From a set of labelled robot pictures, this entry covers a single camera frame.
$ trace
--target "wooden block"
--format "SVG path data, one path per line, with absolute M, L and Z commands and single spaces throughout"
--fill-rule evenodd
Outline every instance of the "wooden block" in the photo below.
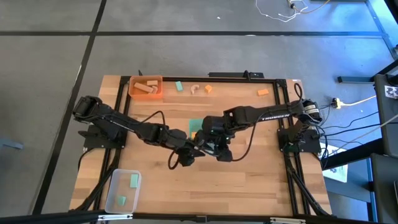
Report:
M 156 94 L 157 93 L 157 86 L 152 86 L 152 89 L 154 89 L 152 91 L 152 93 L 148 93 L 148 94 Z
M 157 86 L 157 80 L 149 80 L 149 81 L 147 81 L 147 86 Z
M 137 89 L 139 89 L 139 90 L 145 91 L 145 92 L 147 92 L 147 93 L 152 93 L 152 91 L 154 91 L 153 88 L 151 88 L 151 87 L 149 87 L 149 86 L 145 86 L 145 85 L 143 85 L 143 84 L 141 84 L 141 83 L 135 83 L 135 84 L 134 84 L 134 87 L 137 88 Z
M 205 91 L 206 91 L 207 93 L 211 92 L 211 89 L 212 89 L 211 85 L 205 86 Z
M 199 85 L 193 85 L 191 86 L 191 93 L 194 94 L 195 90 L 199 89 Z
M 268 93 L 269 92 L 266 89 L 257 91 L 258 96 L 264 96 L 267 95 Z

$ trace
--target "black cable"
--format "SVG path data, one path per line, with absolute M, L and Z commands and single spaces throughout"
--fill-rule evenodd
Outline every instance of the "black cable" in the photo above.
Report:
M 87 151 L 85 151 L 81 156 L 80 156 L 80 158 L 79 158 L 79 163 L 77 164 L 77 171 L 79 171 L 79 169 L 80 169 L 80 163 L 81 163 L 81 160 L 83 159 L 83 157 L 87 154 L 87 153 L 89 153 L 91 150 L 93 150 L 94 148 L 90 148 L 90 149 L 87 149 Z
M 328 137 L 326 136 L 326 132 L 323 128 L 321 128 L 320 126 L 315 126 L 318 130 L 319 133 L 319 129 L 321 129 L 323 131 L 323 133 L 325 134 L 325 150 L 323 151 L 322 157 L 321 157 L 321 161 L 322 159 L 326 158 L 326 162 L 325 164 L 321 163 L 322 169 L 324 169 L 328 163 L 327 157 L 329 156 L 329 150 L 328 150 Z
M 328 106 L 328 115 L 326 116 L 325 120 L 323 120 L 322 124 L 320 124 L 319 126 L 323 126 L 326 123 L 326 121 L 329 118 L 329 115 L 330 115 L 330 105 Z
M 322 108 L 320 108 L 319 110 L 321 111 L 321 110 L 324 110 L 324 109 L 326 109 L 328 107 L 330 107 L 330 105 L 323 105 Z
M 301 86 L 298 83 L 294 83 L 294 91 L 296 92 L 296 94 L 298 96 L 298 102 L 293 106 L 293 107 L 296 107 L 301 102 L 301 100 L 303 99 L 303 89 L 301 88 Z M 251 143 L 253 141 L 254 130 L 256 130 L 256 125 L 259 122 L 259 120 L 261 119 L 261 117 L 264 116 L 266 113 L 269 113 L 269 112 L 265 112 L 265 113 L 261 114 L 257 118 L 256 122 L 253 124 L 253 130 L 251 131 L 249 146 L 248 146 L 248 149 L 246 150 L 246 152 L 239 159 L 233 159 L 232 160 L 233 162 L 241 161 L 242 159 L 244 159 L 249 154 L 249 151 L 250 151 L 250 148 L 251 148 Z
M 390 122 L 388 124 L 398 124 L 398 122 Z M 345 133 L 345 132 L 348 132 L 348 131 L 355 131 L 355 130 L 364 129 L 364 128 L 370 128 L 370 127 L 379 126 L 379 125 L 381 125 L 381 124 L 372 124 L 372 125 L 363 126 L 363 127 L 360 127 L 360 128 L 353 128 L 353 129 L 349 129 L 349 130 L 345 130 L 345 131 L 340 131 L 338 133 L 326 134 L 324 136 L 334 136 L 334 135 L 342 134 L 342 133 Z
M 298 83 L 294 83 L 294 91 L 296 92 L 297 96 L 298 96 L 298 103 L 300 103 L 300 101 L 303 99 L 303 89 L 301 88 L 301 86 Z
M 246 152 L 245 152 L 245 153 L 243 154 L 243 156 L 241 156 L 239 159 L 233 159 L 233 160 L 232 160 L 233 162 L 241 161 L 242 159 L 244 159 L 244 158 L 249 154 L 250 147 L 251 147 L 251 143 L 252 143 L 252 141 L 253 141 L 254 130 L 256 130 L 257 122 L 259 122 L 259 120 L 261 119 L 261 117 L 262 117 L 264 114 L 266 114 L 266 113 L 261 114 L 261 115 L 257 118 L 256 122 L 254 123 L 254 125 L 253 125 L 253 130 L 251 131 L 249 146 L 248 146 L 248 149 L 246 150 Z
M 120 150 L 116 150 L 112 163 L 109 165 L 108 169 L 106 170 L 105 175 L 103 176 L 102 179 L 98 181 L 96 187 L 93 189 L 90 195 L 84 200 L 84 202 L 79 207 L 76 208 L 76 210 L 87 211 L 89 209 L 89 207 L 94 201 L 94 198 L 97 197 L 99 192 L 103 189 L 104 185 L 106 184 L 106 181 L 112 175 L 113 171 L 118 168 L 117 163 L 118 160 L 120 159 L 120 153 L 121 153 Z
M 377 111 L 377 112 L 374 112 L 374 113 L 371 113 L 371 114 L 369 114 L 369 115 L 363 116 L 362 118 L 354 119 L 354 120 L 352 120 L 352 122 L 350 122 L 350 124 L 347 125 L 347 126 L 329 126 L 329 127 L 324 127 L 324 129 L 326 129 L 326 128 L 348 128 L 348 127 L 350 127 L 355 121 L 358 121 L 358 120 L 361 120 L 361 119 L 364 119 L 364 118 L 368 118 L 368 117 L 370 117 L 370 116 L 372 116 L 372 115 L 375 115 L 375 114 L 377 114 L 377 113 L 378 113 L 378 111 Z
M 142 124 L 142 123 L 148 121 L 149 119 L 151 119 L 153 116 L 155 116 L 155 115 L 158 114 L 158 113 L 160 113 L 160 115 L 162 115 L 162 122 L 163 122 L 164 129 L 166 130 L 166 133 L 167 133 L 169 136 L 171 136 L 171 137 L 173 137 L 173 138 L 175 138 L 175 139 L 183 140 L 183 141 L 185 141 L 185 142 L 187 142 L 187 143 L 193 144 L 194 146 L 200 148 L 199 146 L 197 146 L 197 145 L 194 144 L 193 142 L 189 141 L 188 139 L 179 138 L 179 137 L 173 136 L 173 135 L 170 133 L 170 131 L 166 128 L 166 120 L 165 120 L 165 116 L 164 116 L 163 111 L 156 111 L 155 113 L 153 113 L 153 114 L 151 114 L 149 117 L 147 117 L 145 120 L 140 121 L 139 123 L 136 123 L 136 124 Z
M 359 141 L 352 141 L 352 142 L 349 142 L 349 141 L 344 141 L 344 140 L 341 140 L 341 139 L 328 139 L 329 141 L 341 141 L 341 142 L 344 142 L 344 143 L 356 143 L 356 144 L 360 144 L 360 145 L 363 145 L 362 143 L 360 143 Z
M 178 166 L 178 159 L 177 159 L 177 161 L 175 161 L 175 164 L 173 166 L 171 166 L 172 158 L 173 158 L 174 154 L 175 154 L 175 151 L 173 151 L 170 154 L 169 159 L 167 160 L 167 166 L 169 167 L 170 170 L 174 170 Z

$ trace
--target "green block in container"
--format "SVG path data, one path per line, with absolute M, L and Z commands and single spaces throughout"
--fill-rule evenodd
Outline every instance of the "green block in container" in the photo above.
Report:
M 119 206 L 124 206 L 124 204 L 126 203 L 126 197 L 125 196 L 118 196 L 118 205 Z
M 138 186 L 138 174 L 131 174 L 130 188 L 137 188 Z

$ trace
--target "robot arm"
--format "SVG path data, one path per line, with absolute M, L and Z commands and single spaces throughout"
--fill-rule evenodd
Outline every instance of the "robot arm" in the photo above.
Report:
M 205 117 L 202 130 L 197 132 L 194 139 L 187 139 L 185 132 L 179 129 L 169 129 L 165 124 L 137 121 L 102 104 L 97 97 L 81 97 L 73 110 L 75 120 L 93 123 L 107 139 L 115 141 L 126 130 L 131 131 L 146 144 L 173 150 L 183 166 L 190 166 L 195 157 L 204 156 L 205 153 L 215 156 L 218 161 L 231 162 L 233 158 L 228 144 L 235 137 L 235 132 L 254 126 L 257 122 L 289 116 L 298 118 L 298 122 L 288 129 L 289 142 L 297 144 L 309 123 L 322 121 L 316 104 L 309 100 L 264 108 L 238 106 L 223 114 L 222 117 Z

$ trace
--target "orange block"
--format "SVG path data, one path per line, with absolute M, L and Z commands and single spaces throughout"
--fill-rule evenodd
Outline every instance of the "orange block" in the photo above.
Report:
M 257 91 L 258 96 L 264 96 L 267 95 L 268 93 L 269 92 L 266 89 Z
M 213 87 L 211 87 L 211 85 L 205 86 L 205 91 L 206 91 L 207 93 L 211 92 L 211 89 L 213 89 Z

